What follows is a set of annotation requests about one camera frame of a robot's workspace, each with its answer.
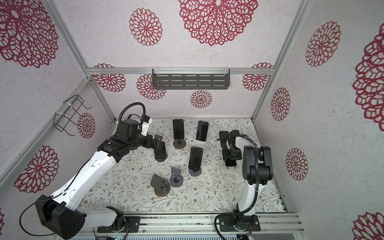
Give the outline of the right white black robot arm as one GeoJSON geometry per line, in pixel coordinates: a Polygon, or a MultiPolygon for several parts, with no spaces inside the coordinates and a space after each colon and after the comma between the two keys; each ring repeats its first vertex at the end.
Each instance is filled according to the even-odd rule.
{"type": "Polygon", "coordinates": [[[220,131],[217,141],[227,167],[235,167],[242,161],[242,176],[246,181],[244,194],[237,204],[233,216],[250,216],[256,205],[259,191],[273,178],[272,152],[268,146],[259,146],[247,135],[236,131],[220,131]]]}

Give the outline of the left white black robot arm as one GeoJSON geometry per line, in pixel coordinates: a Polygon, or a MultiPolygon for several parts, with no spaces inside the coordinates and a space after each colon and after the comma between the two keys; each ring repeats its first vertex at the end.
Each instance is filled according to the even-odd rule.
{"type": "Polygon", "coordinates": [[[41,224],[64,240],[86,229],[123,230],[126,220],[122,211],[114,207],[80,211],[79,205],[95,183],[130,151],[139,147],[157,149],[162,141],[159,135],[112,135],[66,184],[49,197],[42,195],[38,198],[36,209],[41,224]]]}

